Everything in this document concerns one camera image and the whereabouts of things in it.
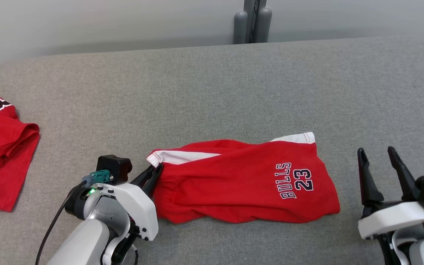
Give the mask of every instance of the gray cylinder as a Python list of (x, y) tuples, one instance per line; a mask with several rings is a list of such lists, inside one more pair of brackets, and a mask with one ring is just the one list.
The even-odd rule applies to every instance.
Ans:
[(245, 11), (239, 11), (234, 16), (233, 23), (233, 44), (246, 43), (246, 23), (248, 14)]
[(268, 42), (269, 27), (271, 26), (272, 11), (270, 8), (263, 8), (258, 12), (254, 42)]

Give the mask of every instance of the gray fabric surface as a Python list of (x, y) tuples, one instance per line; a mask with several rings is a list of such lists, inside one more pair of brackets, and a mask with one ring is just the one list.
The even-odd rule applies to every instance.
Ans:
[[(0, 96), (41, 140), (12, 213), (0, 213), (0, 264), (32, 264), (70, 188), (96, 159), (132, 160), (210, 139), (261, 143), (313, 131), (341, 212), (305, 224), (160, 220), (140, 264), (382, 264), (360, 239), (356, 150), (386, 199), (399, 199), (392, 145), (424, 174), (424, 40), (389, 37), (40, 57), (0, 66)], [(42, 263), (80, 221), (63, 213)], [(133, 264), (129, 253), (125, 264)]]

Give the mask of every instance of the white stripe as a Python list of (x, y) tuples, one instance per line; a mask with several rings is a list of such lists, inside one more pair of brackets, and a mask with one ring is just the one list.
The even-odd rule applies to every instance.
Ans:
[(174, 165), (180, 165), (191, 161), (196, 161), (204, 158), (212, 158), (220, 154), (202, 153), (202, 152), (185, 152), (185, 151), (171, 151), (171, 150), (160, 150), (151, 153), (146, 160), (154, 167), (157, 167), (160, 163), (169, 163)]
[(294, 142), (294, 143), (315, 143), (315, 136), (313, 132), (309, 131), (303, 134), (293, 134), (288, 136), (279, 137), (271, 140), (274, 141), (286, 141), (286, 142)]
[[(315, 136), (313, 132), (306, 132), (303, 134), (293, 134), (288, 136), (279, 137), (271, 141), (286, 141), (294, 143), (315, 143)], [(157, 167), (160, 163), (169, 163), (174, 165), (180, 165), (191, 161), (197, 161), (204, 158), (212, 158), (219, 156), (220, 154), (214, 153), (203, 153), (203, 152), (186, 152), (186, 151), (171, 151), (171, 150), (159, 150), (151, 153), (147, 156), (146, 160), (154, 167)]]

